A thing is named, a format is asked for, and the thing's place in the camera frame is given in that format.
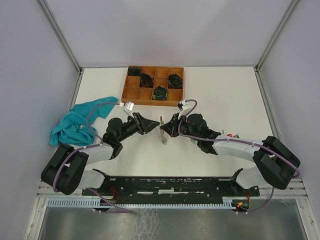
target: teal towel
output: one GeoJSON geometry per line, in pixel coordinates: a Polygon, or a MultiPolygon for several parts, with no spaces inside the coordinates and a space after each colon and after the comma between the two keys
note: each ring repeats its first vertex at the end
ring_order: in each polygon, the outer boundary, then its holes
{"type": "MultiPolygon", "coordinates": [[[[118,99],[114,96],[100,98],[94,101],[76,104],[52,129],[50,144],[58,146],[58,141],[62,144],[74,144],[76,146],[86,146],[94,143],[95,136],[87,127],[87,117],[91,110],[102,103],[117,103],[118,99]]],[[[92,125],[97,117],[106,118],[115,105],[108,104],[98,107],[90,117],[92,125]]]]}

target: purple cable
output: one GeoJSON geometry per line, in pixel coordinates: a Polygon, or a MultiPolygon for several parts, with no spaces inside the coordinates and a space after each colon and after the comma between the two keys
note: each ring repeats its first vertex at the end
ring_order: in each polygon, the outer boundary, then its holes
{"type": "MultiPolygon", "coordinates": [[[[185,116],[188,116],[196,108],[198,102],[196,100],[194,100],[194,99],[188,99],[188,100],[185,100],[185,102],[186,103],[187,102],[194,102],[195,103],[193,108],[185,115],[185,116]]],[[[251,146],[259,147],[259,148],[262,148],[262,149],[266,150],[267,152],[275,155],[276,157],[278,157],[279,159],[284,161],[286,164],[288,164],[291,168],[293,168],[295,170],[295,172],[296,172],[296,175],[294,176],[294,178],[298,178],[300,176],[300,170],[295,165],[293,165],[291,162],[289,162],[283,156],[281,156],[280,154],[278,154],[277,152],[271,150],[270,148],[268,148],[266,146],[263,146],[263,145],[258,144],[258,143],[253,143],[251,141],[245,141],[245,140],[240,140],[240,139],[236,139],[236,138],[207,139],[207,138],[202,138],[202,137],[197,137],[197,136],[184,135],[180,131],[181,124],[182,124],[182,121],[180,121],[180,123],[179,123],[178,133],[182,137],[187,137],[187,138],[191,138],[191,139],[195,139],[195,140],[201,140],[201,141],[208,141],[208,142],[228,142],[228,141],[230,141],[230,142],[248,144],[248,145],[251,145],[251,146]]],[[[269,199],[266,201],[266,203],[264,205],[262,205],[261,207],[257,208],[257,209],[254,209],[254,210],[251,210],[251,211],[247,211],[247,213],[254,213],[254,212],[260,211],[260,210],[264,209],[266,206],[268,206],[270,204],[270,202],[271,202],[271,199],[272,199],[272,197],[274,195],[274,192],[275,192],[275,188],[272,187],[272,192],[270,194],[269,199]]]]}
{"type": "Polygon", "coordinates": [[[101,103],[101,104],[95,106],[95,107],[91,110],[91,112],[89,113],[89,115],[88,115],[88,117],[87,117],[86,124],[87,124],[87,126],[88,126],[88,128],[89,128],[89,131],[90,131],[91,133],[93,133],[93,135],[95,135],[96,137],[98,137],[98,138],[101,140],[101,142],[100,142],[99,144],[93,144],[93,145],[89,145],[89,146],[79,147],[79,148],[75,149],[73,152],[71,152],[71,153],[65,158],[65,160],[62,162],[61,166],[59,167],[58,171],[56,172],[56,175],[55,175],[54,180],[53,180],[52,187],[53,187],[53,191],[54,191],[55,193],[58,192],[58,190],[57,190],[57,181],[58,181],[59,175],[60,175],[62,169],[64,168],[65,164],[67,164],[67,163],[69,162],[69,159],[70,159],[76,152],[79,152],[79,151],[84,150],[84,149],[86,149],[86,148],[91,149],[91,148],[99,147],[100,144],[102,144],[102,143],[104,142],[103,139],[102,139],[98,134],[96,134],[96,133],[92,130],[92,128],[91,128],[91,126],[90,126],[90,123],[89,123],[89,119],[90,119],[92,113],[93,113],[98,107],[101,107],[101,106],[104,106],[104,105],[111,105],[111,104],[112,104],[112,105],[119,105],[119,103],[104,102],[104,103],[101,103]]]}
{"type": "MultiPolygon", "coordinates": [[[[119,105],[119,103],[104,102],[104,103],[101,103],[101,104],[95,106],[95,107],[91,110],[91,112],[89,113],[89,115],[88,115],[88,117],[87,117],[87,119],[86,119],[86,124],[87,124],[87,127],[88,127],[89,131],[90,131],[93,135],[95,135],[97,138],[100,139],[100,143],[98,143],[98,144],[92,144],[92,145],[89,145],[89,146],[79,147],[79,148],[75,149],[73,152],[71,152],[71,153],[65,158],[65,160],[62,162],[61,166],[59,167],[58,171],[56,172],[56,175],[55,175],[54,180],[53,180],[52,187],[53,187],[53,191],[54,191],[55,193],[58,192],[58,190],[57,190],[57,181],[58,181],[59,175],[60,175],[62,169],[64,168],[65,164],[67,164],[67,163],[69,162],[69,159],[70,159],[76,152],[79,152],[79,151],[84,150],[84,149],[87,149],[87,148],[90,149],[90,148],[99,147],[99,146],[101,146],[101,144],[104,142],[103,139],[102,139],[97,133],[95,133],[95,131],[93,131],[93,129],[92,129],[91,125],[90,125],[90,118],[91,118],[92,113],[93,113],[97,108],[99,108],[99,107],[101,107],[101,106],[104,106],[104,105],[119,105]]],[[[116,209],[121,209],[120,211],[107,211],[107,212],[105,212],[105,213],[107,213],[107,214],[133,213],[133,211],[131,211],[131,210],[127,210],[127,209],[125,209],[125,208],[121,208],[121,207],[113,204],[112,202],[106,200],[103,196],[101,196],[101,195],[100,195],[97,191],[95,191],[93,188],[88,188],[88,190],[90,190],[91,192],[93,192],[95,195],[97,195],[99,198],[101,198],[101,199],[102,199],[105,203],[107,203],[108,205],[110,205],[110,206],[112,206],[112,207],[114,207],[114,208],[116,208],[116,209]]]]}
{"type": "Polygon", "coordinates": [[[103,211],[101,213],[106,213],[106,214],[130,214],[133,213],[132,210],[128,210],[122,207],[119,207],[115,204],[113,204],[112,202],[108,201],[107,199],[105,199],[103,196],[101,196],[96,190],[94,190],[93,188],[89,187],[87,188],[88,190],[90,190],[91,192],[93,192],[95,195],[97,195],[99,198],[101,198],[102,201],[104,201],[106,204],[108,204],[109,206],[114,207],[115,209],[120,209],[120,211],[103,211]]]}

